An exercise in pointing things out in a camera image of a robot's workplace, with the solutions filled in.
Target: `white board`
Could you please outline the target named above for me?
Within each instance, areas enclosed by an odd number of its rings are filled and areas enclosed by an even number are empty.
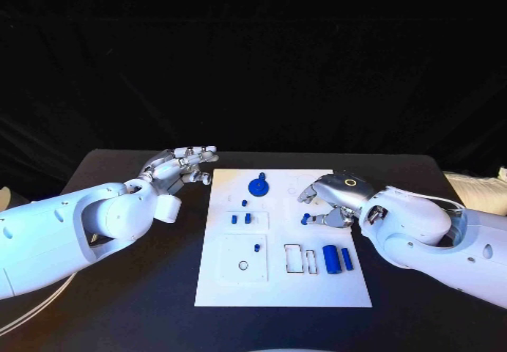
[[[261,172],[266,174],[269,192],[253,197],[248,184]],[[371,307],[350,229],[301,225],[304,213],[318,215],[331,210],[320,198],[310,205],[295,200],[317,178],[331,172],[214,170],[196,306]],[[245,224],[246,213],[252,215],[251,224]],[[302,273],[287,272],[285,244],[299,245]],[[334,275],[325,270],[327,244],[338,247],[343,272]],[[353,271],[346,270],[341,248],[348,248]],[[317,274],[308,273],[307,250],[315,254]],[[299,260],[292,257],[295,254],[289,253],[291,260]]]

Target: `black tablecloth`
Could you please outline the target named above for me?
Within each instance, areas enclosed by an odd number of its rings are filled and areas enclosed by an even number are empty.
[[[137,176],[151,151],[95,150],[72,176],[69,193]],[[423,155],[219,153],[213,168],[334,169],[376,188],[459,200],[433,159]],[[189,184],[174,224],[154,221],[127,249],[76,275],[58,300],[0,337],[3,351],[500,351],[507,346],[503,308],[400,269],[377,255],[353,227],[373,308],[194,307],[210,187]],[[58,285],[0,301],[1,325]]]

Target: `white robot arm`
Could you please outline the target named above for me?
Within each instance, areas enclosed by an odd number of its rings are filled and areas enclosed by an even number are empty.
[[[0,299],[45,287],[130,246],[153,219],[173,223],[174,193],[186,182],[210,183],[199,163],[216,161],[214,152],[214,147],[164,150],[128,182],[0,212]],[[101,244],[89,243],[94,234]]]
[[[344,172],[321,176],[298,201],[314,197],[333,210],[304,219],[308,224],[348,227],[359,219],[363,235],[399,268],[419,270],[438,281],[507,308],[507,218],[464,209],[436,197],[369,183]],[[454,205],[444,210],[429,199]]]

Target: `robotic hand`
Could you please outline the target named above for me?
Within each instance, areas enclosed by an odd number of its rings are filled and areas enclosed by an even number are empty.
[[[199,163],[216,161],[214,152],[214,147],[164,150],[128,182],[3,211],[0,299],[45,287],[125,248],[147,233],[153,218],[173,223],[181,203],[174,193],[187,182],[210,183]],[[109,241],[91,243],[92,235]]]
[[[348,227],[359,219],[363,235],[399,268],[431,275],[445,285],[507,308],[507,218],[458,203],[387,186],[379,193],[344,172],[321,176],[298,201],[320,197],[333,207],[307,224]],[[429,199],[448,202],[444,210]]]

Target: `black curtain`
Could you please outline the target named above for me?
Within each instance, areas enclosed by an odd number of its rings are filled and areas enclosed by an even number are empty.
[[[504,22],[340,6],[6,3],[0,184],[53,196],[95,148],[207,144],[428,154],[494,176]]]

